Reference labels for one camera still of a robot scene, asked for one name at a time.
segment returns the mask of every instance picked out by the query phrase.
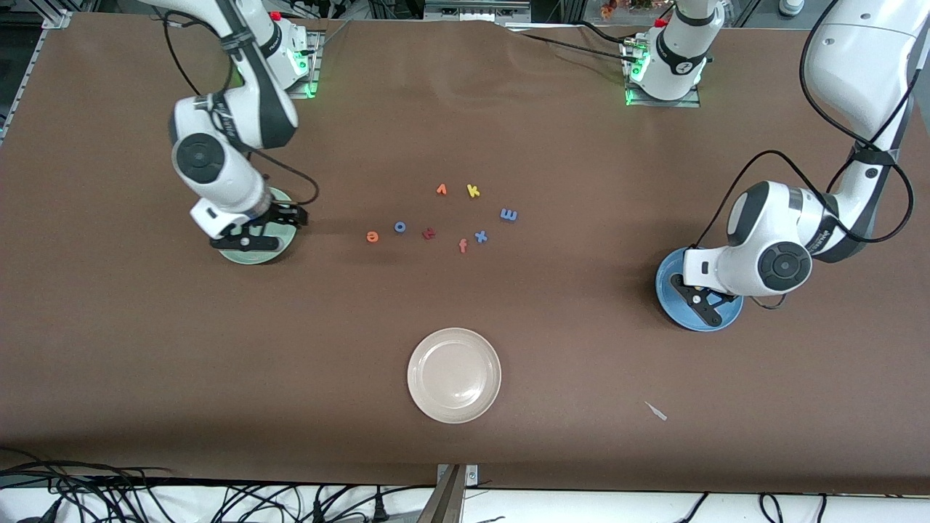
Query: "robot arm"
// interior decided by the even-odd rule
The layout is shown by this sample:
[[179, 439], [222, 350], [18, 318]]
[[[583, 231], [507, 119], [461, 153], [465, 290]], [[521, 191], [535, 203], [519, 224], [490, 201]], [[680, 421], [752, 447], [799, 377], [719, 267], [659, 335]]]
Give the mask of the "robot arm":
[[[726, 247], [684, 252], [685, 285], [729, 295], [784, 294], [807, 280], [812, 260], [838, 262], [865, 247], [837, 221], [854, 235], [872, 234], [888, 159], [897, 158], [908, 124], [910, 103], [896, 109], [908, 93], [910, 54], [928, 14], [930, 0], [845, 0], [828, 14], [812, 38], [807, 81], [856, 134], [887, 154], [857, 144], [839, 191], [823, 195], [828, 208], [804, 188], [773, 181], [753, 185], [730, 212]], [[918, 69], [926, 51], [924, 46]]]
[[668, 25], [637, 36], [645, 40], [646, 54], [630, 73], [646, 94], [664, 101], [679, 100], [698, 83], [711, 43], [724, 26], [720, 0], [678, 0], [671, 9]]
[[[306, 213], [273, 202], [271, 190], [243, 152], [287, 144], [297, 130], [297, 111], [274, 78], [239, 0], [145, 1], [208, 24], [243, 78], [240, 87], [175, 104], [169, 125], [172, 161], [184, 183], [201, 196], [191, 216], [214, 248], [283, 249], [279, 238], [263, 234], [264, 225], [299, 228], [307, 223]], [[253, 225], [261, 233], [252, 235]]]

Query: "metal bracket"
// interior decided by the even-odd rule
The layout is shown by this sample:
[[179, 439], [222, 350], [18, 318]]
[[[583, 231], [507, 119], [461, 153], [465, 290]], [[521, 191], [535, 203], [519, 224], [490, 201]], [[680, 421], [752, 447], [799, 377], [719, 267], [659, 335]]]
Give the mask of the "metal bracket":
[[424, 20], [486, 20], [497, 25], [530, 23], [532, 7], [527, 0], [426, 0]]
[[477, 465], [439, 465], [439, 481], [432, 490], [430, 499], [419, 514], [417, 523], [459, 523], [462, 517], [462, 504], [464, 503], [465, 483], [468, 480], [477, 482]]
[[[691, 310], [709, 327], [718, 327], [723, 321], [720, 313], [717, 312], [717, 307], [724, 303], [730, 303], [737, 298], [729, 294], [721, 294], [710, 288], [688, 287], [684, 284], [684, 276], [680, 274], [671, 275], [671, 286], [678, 291], [678, 294], [688, 304], [688, 307], [691, 307]], [[710, 296], [716, 296], [720, 300], [711, 303]]]
[[691, 90], [688, 91], [688, 94], [684, 95], [683, 98], [679, 100], [667, 101], [659, 100], [658, 98], [653, 98], [646, 94], [643, 91], [642, 87], [639, 87], [634, 82], [630, 81], [630, 78], [625, 79], [625, 86], [627, 94], [627, 105], [648, 105], [652, 107], [700, 107], [700, 97], [698, 95], [698, 87], [691, 87]]
[[[233, 226], [228, 227], [222, 238], [210, 240], [210, 247], [242, 252], [276, 251], [281, 245], [281, 240], [264, 235], [265, 225], [268, 223], [290, 225], [299, 230], [308, 223], [307, 211], [297, 205], [274, 203], [268, 208], [268, 212], [239, 227], [239, 234], [233, 234]], [[253, 228], [258, 229], [256, 234], [253, 234]]]
[[[436, 469], [436, 481], [443, 478], [443, 473], [448, 470], [449, 465], [439, 465]], [[478, 485], [478, 465], [465, 465], [465, 486], [476, 487]]]
[[287, 90], [287, 96], [289, 96], [291, 100], [304, 100], [316, 96], [316, 89], [320, 83], [320, 67], [323, 65], [325, 40], [325, 32], [307, 32], [307, 49], [311, 51], [311, 53], [307, 55], [307, 65], [310, 73], [307, 74], [305, 79], [298, 81]]
[[42, 31], [42, 34], [39, 35], [39, 41], [35, 43], [35, 50], [33, 51], [32, 57], [29, 58], [29, 65], [26, 66], [26, 73], [22, 76], [20, 87], [16, 89], [16, 97], [13, 99], [13, 103], [11, 103], [9, 106], [9, 114], [7, 114], [7, 119], [4, 120], [3, 127], [0, 128], [0, 145], [3, 145], [3, 140], [7, 137], [7, 130], [9, 129], [10, 124], [13, 123], [13, 115], [16, 113], [17, 108], [20, 107], [22, 93], [26, 90], [26, 83], [29, 82], [29, 78], [33, 75], [33, 67], [35, 67], [35, 63], [39, 60], [39, 51], [42, 50], [42, 45], [46, 42], [47, 36], [48, 30]]
[[60, 10], [59, 13], [60, 16], [46, 18], [46, 21], [42, 22], [42, 29], [64, 29], [68, 27], [73, 13], [64, 9]]

